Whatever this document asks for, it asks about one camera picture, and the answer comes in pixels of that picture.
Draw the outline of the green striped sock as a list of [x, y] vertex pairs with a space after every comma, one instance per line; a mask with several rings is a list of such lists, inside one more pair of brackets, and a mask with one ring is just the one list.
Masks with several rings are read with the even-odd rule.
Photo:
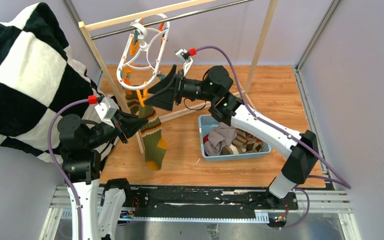
[[162, 138], [162, 123], [151, 106], [139, 106], [139, 117], [148, 120], [140, 128], [145, 147], [145, 163], [151, 170], [159, 171], [168, 148], [166, 141]]
[[136, 91], [125, 90], [125, 99], [130, 113], [136, 115], [140, 109], [140, 102]]

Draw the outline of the light blue plastic basket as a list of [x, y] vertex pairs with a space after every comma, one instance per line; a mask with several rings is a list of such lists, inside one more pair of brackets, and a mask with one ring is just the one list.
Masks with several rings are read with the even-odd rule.
[[206, 162], [263, 158], [271, 146], [254, 135], [218, 122], [211, 115], [198, 118], [201, 152]]

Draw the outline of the brown striped sock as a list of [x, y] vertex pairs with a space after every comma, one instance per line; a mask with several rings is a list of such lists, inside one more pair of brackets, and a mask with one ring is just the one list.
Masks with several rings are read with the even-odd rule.
[[232, 143], [221, 149], [220, 154], [222, 156], [259, 153], [268, 150], [267, 144], [256, 138], [254, 135], [251, 135], [241, 129], [236, 129], [236, 133], [236, 138], [232, 141]]

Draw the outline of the grey sock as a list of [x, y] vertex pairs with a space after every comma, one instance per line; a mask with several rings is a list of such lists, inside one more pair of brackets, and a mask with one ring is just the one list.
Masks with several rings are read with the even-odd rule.
[[224, 147], [230, 146], [237, 137], [236, 128], [221, 122], [203, 138], [206, 156], [219, 156]]

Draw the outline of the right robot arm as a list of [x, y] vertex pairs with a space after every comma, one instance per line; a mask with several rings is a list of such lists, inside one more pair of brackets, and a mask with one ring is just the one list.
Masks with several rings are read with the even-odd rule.
[[286, 195], [305, 183], [318, 161], [315, 133], [291, 130], [252, 109], [230, 92], [233, 79], [221, 65], [211, 67], [202, 80], [186, 78], [183, 71], [176, 68], [173, 65], [162, 80], [148, 89], [151, 96], [144, 103], [171, 111], [182, 99], [210, 102], [209, 112], [215, 120], [244, 130], [275, 148], [286, 162], [262, 201], [272, 209], [283, 205]]

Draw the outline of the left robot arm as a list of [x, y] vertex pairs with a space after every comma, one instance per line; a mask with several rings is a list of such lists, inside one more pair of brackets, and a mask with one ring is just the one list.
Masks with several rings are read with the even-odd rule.
[[98, 212], [98, 189], [103, 155], [97, 147], [116, 138], [127, 143], [148, 121], [120, 110], [111, 124], [81, 119], [76, 114], [64, 116], [57, 124], [60, 133], [62, 169], [71, 181], [68, 187], [73, 211], [74, 240], [113, 240], [121, 208], [133, 200], [126, 178], [111, 179], [103, 190], [102, 211]]

